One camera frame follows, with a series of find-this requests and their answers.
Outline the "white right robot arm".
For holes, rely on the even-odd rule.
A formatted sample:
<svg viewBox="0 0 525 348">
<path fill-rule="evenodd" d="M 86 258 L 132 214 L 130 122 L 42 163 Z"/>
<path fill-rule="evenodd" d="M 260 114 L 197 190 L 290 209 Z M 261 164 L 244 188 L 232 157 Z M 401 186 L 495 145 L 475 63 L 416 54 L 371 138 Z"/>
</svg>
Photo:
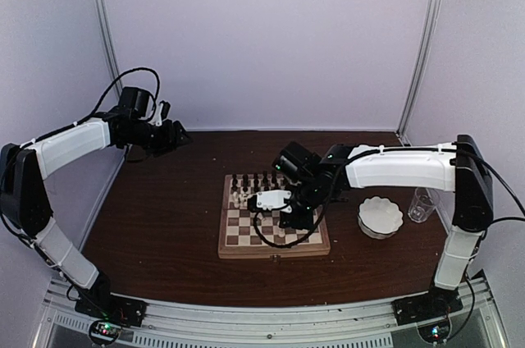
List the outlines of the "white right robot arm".
<svg viewBox="0 0 525 348">
<path fill-rule="evenodd" d="M 452 143 L 422 147 L 361 144 L 332 146 L 324 156 L 294 141 L 273 167 L 296 184 L 290 197 L 294 216 L 328 204 L 340 193 L 368 187 L 421 187 L 454 193 L 454 216 L 421 310 L 439 315 L 452 302 L 482 232 L 493 221 L 492 175 L 469 135 Z"/>
</svg>

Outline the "wooden chess board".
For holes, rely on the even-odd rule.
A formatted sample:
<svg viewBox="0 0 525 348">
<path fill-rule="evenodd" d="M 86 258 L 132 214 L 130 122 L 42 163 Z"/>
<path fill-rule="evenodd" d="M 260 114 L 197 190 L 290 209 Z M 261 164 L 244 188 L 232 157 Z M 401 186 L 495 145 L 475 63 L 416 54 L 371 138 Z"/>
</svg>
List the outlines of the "wooden chess board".
<svg viewBox="0 0 525 348">
<path fill-rule="evenodd" d="M 325 222 L 321 222 L 307 240 L 290 249 L 277 249 L 267 245 L 253 229 L 252 212 L 248 209 L 229 208 L 227 203 L 230 194 L 225 188 L 224 179 L 217 248 L 220 259 L 305 258 L 330 253 L 331 243 Z"/>
</svg>

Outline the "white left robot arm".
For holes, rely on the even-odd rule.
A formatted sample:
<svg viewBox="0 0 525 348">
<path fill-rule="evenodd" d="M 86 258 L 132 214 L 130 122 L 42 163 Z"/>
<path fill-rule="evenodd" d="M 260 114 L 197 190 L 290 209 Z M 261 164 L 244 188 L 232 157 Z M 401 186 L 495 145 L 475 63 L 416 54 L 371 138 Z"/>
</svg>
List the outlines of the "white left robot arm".
<svg viewBox="0 0 525 348">
<path fill-rule="evenodd" d="M 108 147 L 136 145 L 158 157 L 191 141 L 179 121 L 99 114 L 27 144 L 7 144 L 1 151 L 1 215 L 20 241 L 65 275 L 91 310 L 110 318 L 118 302 L 109 280 L 57 225 L 44 182 L 64 166 Z"/>
</svg>

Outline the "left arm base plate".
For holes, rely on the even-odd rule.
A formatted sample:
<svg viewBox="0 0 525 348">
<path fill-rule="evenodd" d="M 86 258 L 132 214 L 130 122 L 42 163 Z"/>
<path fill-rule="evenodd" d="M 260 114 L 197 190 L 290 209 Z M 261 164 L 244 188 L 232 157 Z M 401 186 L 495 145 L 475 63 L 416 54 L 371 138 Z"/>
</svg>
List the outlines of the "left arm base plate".
<svg viewBox="0 0 525 348">
<path fill-rule="evenodd" d="M 124 327 L 140 327 L 146 309 L 147 304 L 144 301 L 120 296 L 113 296 L 109 306 L 105 309 L 99 309 L 86 299 L 80 299 L 75 304 L 75 311 L 80 314 L 107 320 Z"/>
</svg>

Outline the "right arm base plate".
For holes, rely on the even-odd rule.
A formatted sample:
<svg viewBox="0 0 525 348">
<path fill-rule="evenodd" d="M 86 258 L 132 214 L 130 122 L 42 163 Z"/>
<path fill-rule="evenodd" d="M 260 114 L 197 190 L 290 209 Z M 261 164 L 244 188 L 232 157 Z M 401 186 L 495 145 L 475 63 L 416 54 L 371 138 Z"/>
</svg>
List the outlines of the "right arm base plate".
<svg viewBox="0 0 525 348">
<path fill-rule="evenodd" d="M 460 311 L 463 303 L 457 295 L 433 295 L 427 292 L 394 300 L 392 308 L 397 324 L 402 326 L 443 318 Z"/>
</svg>

